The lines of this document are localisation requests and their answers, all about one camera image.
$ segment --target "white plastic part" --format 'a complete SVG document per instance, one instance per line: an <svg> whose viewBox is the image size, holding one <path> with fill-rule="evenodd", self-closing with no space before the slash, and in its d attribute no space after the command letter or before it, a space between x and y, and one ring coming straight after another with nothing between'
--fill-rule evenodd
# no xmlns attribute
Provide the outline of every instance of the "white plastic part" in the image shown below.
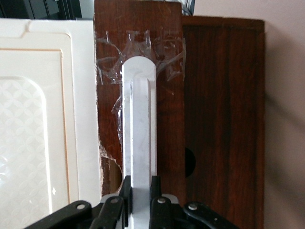
<svg viewBox="0 0 305 229"><path fill-rule="evenodd" d="M132 57L122 68L123 166L131 175L132 213L129 228L147 229L150 186L156 163L156 66L145 57Z"/></svg>
<svg viewBox="0 0 305 229"><path fill-rule="evenodd" d="M157 97L156 66L148 58L136 56L128 59L122 66L122 110L123 110L123 176L131 174L130 146L130 98L131 81L142 78L149 81L150 86L150 118L151 118L151 173L157 175Z"/></svg>
<svg viewBox="0 0 305 229"><path fill-rule="evenodd" d="M92 21L0 19L0 228L100 201L95 79Z"/></svg>

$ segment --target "metal rivet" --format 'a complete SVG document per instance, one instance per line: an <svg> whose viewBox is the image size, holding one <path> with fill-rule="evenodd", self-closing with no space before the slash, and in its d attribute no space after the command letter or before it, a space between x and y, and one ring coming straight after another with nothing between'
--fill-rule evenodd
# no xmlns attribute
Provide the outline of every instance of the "metal rivet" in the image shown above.
<svg viewBox="0 0 305 229"><path fill-rule="evenodd" d="M165 199L165 198L162 198L162 197L161 197L161 198L158 199L158 203L159 203L159 204L164 204L165 202L166 202L166 199Z"/></svg>
<svg viewBox="0 0 305 229"><path fill-rule="evenodd" d="M197 206L195 204L189 204L189 210L195 211L197 210Z"/></svg>
<svg viewBox="0 0 305 229"><path fill-rule="evenodd" d="M118 198L114 198L114 199L110 200L110 203L112 203L112 204L116 204L117 202L119 202Z"/></svg>
<svg viewBox="0 0 305 229"><path fill-rule="evenodd" d="M86 205L84 205L84 204L79 204L79 205L76 206L76 209L77 209L77 210L82 210L82 209L84 209L85 207L86 207Z"/></svg>

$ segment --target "white cabinet door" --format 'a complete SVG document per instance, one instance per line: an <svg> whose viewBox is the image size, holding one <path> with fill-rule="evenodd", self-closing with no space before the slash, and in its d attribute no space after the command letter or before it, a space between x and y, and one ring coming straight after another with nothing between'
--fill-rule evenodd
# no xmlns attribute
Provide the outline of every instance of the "white cabinet door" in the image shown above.
<svg viewBox="0 0 305 229"><path fill-rule="evenodd" d="M93 28L7 19L0 28L0 227L15 229L100 199Z"/></svg>

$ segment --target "wood grain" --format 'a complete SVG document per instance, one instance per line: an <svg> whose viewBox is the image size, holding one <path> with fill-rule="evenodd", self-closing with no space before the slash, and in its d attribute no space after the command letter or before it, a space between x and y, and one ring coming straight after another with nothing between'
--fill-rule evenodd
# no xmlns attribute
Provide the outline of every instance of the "wood grain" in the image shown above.
<svg viewBox="0 0 305 229"><path fill-rule="evenodd" d="M172 2L96 0L94 26L96 41L111 32L111 42L123 50L128 39L126 31L150 31L154 41L165 31L171 31L174 39L182 39L181 5ZM96 58L118 54L115 48L96 42ZM157 163L162 176L164 193L176 195L185 202L184 179L184 101L183 77L166 80L165 69L157 80ZM122 167L121 146L117 134L117 117L111 113L112 106L120 94L119 84L98 77L98 112L101 143L107 156ZM103 194L109 193L109 167L102 162L104 173Z"/></svg>
<svg viewBox="0 0 305 229"><path fill-rule="evenodd" d="M263 228L264 22L183 17L187 201L242 229Z"/></svg>

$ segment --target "white plastic bracket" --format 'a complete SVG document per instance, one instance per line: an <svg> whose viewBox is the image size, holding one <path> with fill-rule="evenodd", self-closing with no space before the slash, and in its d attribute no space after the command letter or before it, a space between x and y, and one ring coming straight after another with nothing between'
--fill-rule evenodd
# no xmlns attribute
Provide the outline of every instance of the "white plastic bracket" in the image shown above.
<svg viewBox="0 0 305 229"><path fill-rule="evenodd" d="M151 177L157 174L156 66L136 56L122 67L123 175L131 176L132 229L147 229Z"/></svg>

